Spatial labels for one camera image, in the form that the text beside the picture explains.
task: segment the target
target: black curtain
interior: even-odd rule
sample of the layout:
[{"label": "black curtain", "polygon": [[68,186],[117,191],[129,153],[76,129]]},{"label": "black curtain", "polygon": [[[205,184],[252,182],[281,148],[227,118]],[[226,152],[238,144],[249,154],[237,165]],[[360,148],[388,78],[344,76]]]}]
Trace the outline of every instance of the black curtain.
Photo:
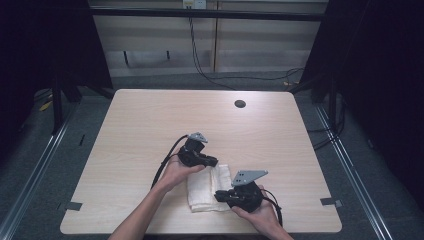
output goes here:
[{"label": "black curtain", "polygon": [[34,94],[63,86],[112,88],[86,0],[0,1],[0,150],[3,157],[27,118]]},{"label": "black curtain", "polygon": [[[301,82],[332,78],[388,167],[424,209],[424,3],[331,0]],[[340,14],[347,16],[334,21]]]}]

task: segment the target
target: human arm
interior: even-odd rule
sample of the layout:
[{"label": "human arm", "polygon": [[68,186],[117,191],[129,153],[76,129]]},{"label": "human arm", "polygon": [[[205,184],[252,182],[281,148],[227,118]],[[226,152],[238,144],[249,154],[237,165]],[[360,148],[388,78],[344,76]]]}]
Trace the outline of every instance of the human arm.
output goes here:
[{"label": "human arm", "polygon": [[172,156],[159,181],[133,212],[115,229],[109,239],[142,239],[166,193],[183,182],[191,173],[199,172],[204,168],[203,165],[186,167],[177,155]]},{"label": "human arm", "polygon": [[[265,191],[263,191],[263,187],[259,186],[259,188],[262,189],[262,194],[267,197]],[[232,207],[231,210],[239,217],[249,221],[253,227],[258,230],[259,233],[265,235],[271,240],[293,239],[278,223],[274,208],[272,207],[271,203],[266,200],[262,200],[261,206],[252,213],[248,213],[237,206]]]}]

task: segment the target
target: wire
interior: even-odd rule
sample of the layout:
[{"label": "wire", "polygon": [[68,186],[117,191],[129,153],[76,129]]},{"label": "wire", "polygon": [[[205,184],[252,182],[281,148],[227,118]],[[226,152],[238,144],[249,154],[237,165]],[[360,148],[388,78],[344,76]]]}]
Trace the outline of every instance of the wire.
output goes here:
[{"label": "wire", "polygon": [[321,128],[321,129],[313,129],[313,130],[306,130],[308,133],[318,133],[318,132],[326,132],[329,131],[330,128]]},{"label": "wire", "polygon": [[272,198],[274,198],[274,201],[272,201],[270,198],[263,196],[264,200],[267,200],[272,205],[274,205],[275,211],[277,212],[278,222],[280,223],[281,226],[283,226],[283,215],[281,214],[281,207],[278,205],[277,198],[270,191],[266,189],[262,189],[262,190],[265,191],[266,193],[269,193],[272,196]]},{"label": "wire", "polygon": [[264,80],[264,81],[275,81],[275,80],[281,80],[281,79],[287,78],[288,87],[285,89],[285,90],[287,90],[290,86],[290,81],[289,81],[288,77],[297,73],[298,71],[304,70],[304,68],[293,68],[293,69],[288,70],[284,76],[275,77],[275,78],[259,78],[259,77],[243,77],[243,76],[238,76],[238,77],[211,77],[211,76],[206,76],[206,74],[202,70],[202,67],[200,66],[200,60],[199,60],[199,57],[198,57],[198,54],[197,54],[197,47],[196,47],[196,41],[195,41],[195,37],[194,37],[194,28],[193,28],[193,19],[192,18],[189,18],[189,23],[190,23],[190,35],[191,35],[191,45],[192,45],[192,55],[193,55],[194,66],[196,67],[197,72],[202,77],[204,77],[206,80],[208,80],[209,82],[211,82],[215,85],[225,87],[225,88],[228,88],[228,89],[231,89],[231,90],[236,90],[233,87],[227,86],[225,84],[217,83],[213,80],[254,79],[254,80]]},{"label": "wire", "polygon": [[157,183],[157,181],[159,180],[159,177],[163,171],[163,169],[165,168],[166,164],[168,163],[169,159],[176,155],[176,154],[172,154],[174,152],[175,147],[178,145],[178,143],[181,142],[181,140],[183,140],[184,138],[188,137],[188,135],[184,135],[182,137],[180,137],[175,143],[174,146],[172,146],[171,150],[169,150],[168,155],[166,155],[165,159],[161,162],[160,167],[158,169],[158,171],[156,172],[155,178],[153,179],[152,182],[152,187],[150,189],[153,188],[153,186],[155,186],[155,184]]},{"label": "wire", "polygon": [[340,110],[340,113],[339,113],[339,123],[337,124],[336,132],[333,134],[333,136],[330,139],[325,139],[325,140],[323,140],[319,143],[314,144],[313,147],[314,147],[315,151],[325,147],[330,142],[338,139],[340,137],[341,133],[343,132],[344,126],[345,126],[345,118],[346,118],[346,116],[345,116],[346,115],[346,113],[345,113],[346,112],[346,102],[345,102],[344,99],[342,99],[341,105],[342,105],[342,107],[341,107],[341,110]]},{"label": "wire", "polygon": [[174,153],[172,155],[169,156],[169,158],[172,158],[173,156],[178,156],[178,155],[183,155],[182,153]]}]

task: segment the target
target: human hand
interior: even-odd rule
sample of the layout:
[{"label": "human hand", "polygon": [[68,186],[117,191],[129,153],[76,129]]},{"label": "human hand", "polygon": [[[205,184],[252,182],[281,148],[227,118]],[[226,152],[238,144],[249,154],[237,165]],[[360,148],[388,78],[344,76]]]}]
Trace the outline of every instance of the human hand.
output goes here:
[{"label": "human hand", "polygon": [[174,154],[168,161],[162,178],[158,183],[163,184],[166,191],[171,191],[175,186],[183,182],[188,175],[200,172],[205,169],[203,165],[187,167],[181,161],[178,155]]},{"label": "human hand", "polygon": [[[262,194],[268,197],[263,190],[264,187],[259,185],[259,188],[262,189]],[[259,233],[270,239],[292,239],[286,230],[280,226],[272,204],[266,200],[262,200],[259,208],[252,213],[248,213],[237,206],[232,207],[231,210],[239,217],[249,221]]]}]

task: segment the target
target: black cable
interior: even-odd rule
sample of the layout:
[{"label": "black cable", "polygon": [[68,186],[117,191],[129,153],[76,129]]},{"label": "black cable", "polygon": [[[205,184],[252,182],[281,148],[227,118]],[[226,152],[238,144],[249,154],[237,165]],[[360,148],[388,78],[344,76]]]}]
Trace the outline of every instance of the black cable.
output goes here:
[{"label": "black cable", "polygon": [[294,95],[294,94],[296,94],[296,93],[298,93],[300,91],[303,91],[303,90],[306,90],[306,89],[311,88],[316,82],[318,82],[318,81],[320,81],[322,79],[322,77],[325,75],[323,72],[324,71],[321,70],[317,75],[311,77],[307,81],[306,80],[305,81],[300,81],[299,84],[296,87],[290,89],[289,92]]},{"label": "black cable", "polygon": [[267,200],[272,205],[274,205],[275,211],[277,212],[278,222],[280,223],[281,226],[283,226],[283,216],[281,214],[281,207],[278,205],[277,198],[270,191],[268,191],[266,189],[262,189],[262,190],[265,191],[265,192],[267,192],[267,193],[269,193],[269,194],[271,194],[271,196],[274,198],[274,201],[272,201],[268,197],[265,197],[265,196],[263,197],[264,200]]},{"label": "black cable", "polygon": [[194,61],[194,66],[196,67],[197,72],[204,77],[205,79],[207,79],[209,82],[221,86],[221,87],[225,87],[231,90],[236,90],[235,88],[232,88],[230,86],[221,84],[221,83],[217,83],[214,82],[213,80],[220,80],[220,79],[254,79],[254,80],[265,80],[265,81],[274,81],[274,80],[280,80],[280,79],[284,79],[287,78],[293,74],[295,74],[298,71],[304,70],[304,68],[293,68],[293,69],[289,69],[287,71],[287,73],[284,76],[281,77],[275,77],[275,78],[259,78],[259,77],[210,77],[210,76],[206,76],[206,74],[203,72],[202,67],[200,66],[200,60],[197,54],[197,47],[196,47],[196,41],[195,41],[195,37],[194,37],[194,29],[193,29],[193,19],[189,18],[189,23],[190,23],[190,34],[191,34],[191,45],[192,45],[192,55],[193,55],[193,61]]},{"label": "black cable", "polygon": [[153,183],[152,183],[152,187],[150,189],[153,188],[153,186],[155,186],[155,184],[157,183],[157,181],[159,180],[160,175],[162,174],[163,169],[165,168],[166,164],[168,163],[169,159],[176,155],[173,154],[175,147],[178,145],[178,143],[181,142],[181,140],[183,140],[184,138],[188,137],[188,135],[184,135],[182,137],[180,137],[175,143],[174,146],[172,146],[171,150],[169,151],[168,155],[166,155],[165,159],[161,162],[160,167],[158,169],[158,171],[156,172],[155,178],[153,179]]},{"label": "black cable", "polygon": [[287,90],[288,90],[289,88],[290,88],[290,79],[289,79],[289,77],[287,77],[287,86],[286,86],[286,89],[284,89],[284,91],[285,91],[285,92],[287,92]]},{"label": "black cable", "polygon": [[313,130],[306,129],[306,131],[308,133],[326,132],[326,131],[329,131],[329,130],[330,130],[330,128],[321,128],[321,129],[313,129]]},{"label": "black cable", "polygon": [[325,140],[323,140],[323,141],[321,141],[319,143],[314,144],[313,147],[314,147],[314,150],[315,151],[317,151],[317,150],[325,147],[330,142],[332,142],[332,141],[336,140],[337,138],[339,138],[340,135],[341,135],[341,133],[343,132],[344,126],[345,126],[345,118],[346,118],[345,117],[345,115],[346,115],[346,113],[345,113],[346,112],[346,102],[345,102],[344,99],[342,99],[341,105],[342,105],[342,107],[341,107],[341,110],[340,110],[340,113],[339,113],[339,123],[337,124],[336,132],[333,134],[333,136],[330,139],[325,139]]},{"label": "black cable", "polygon": [[280,223],[280,226],[283,226],[283,215],[281,214],[281,207],[278,206],[274,201],[272,201],[270,198],[263,197],[264,200],[267,200],[272,205],[274,205],[275,211],[277,212],[278,222]]},{"label": "black cable", "polygon": [[177,155],[183,155],[182,153],[174,153],[171,156],[169,156],[169,158],[172,158],[173,156],[177,156]]}]

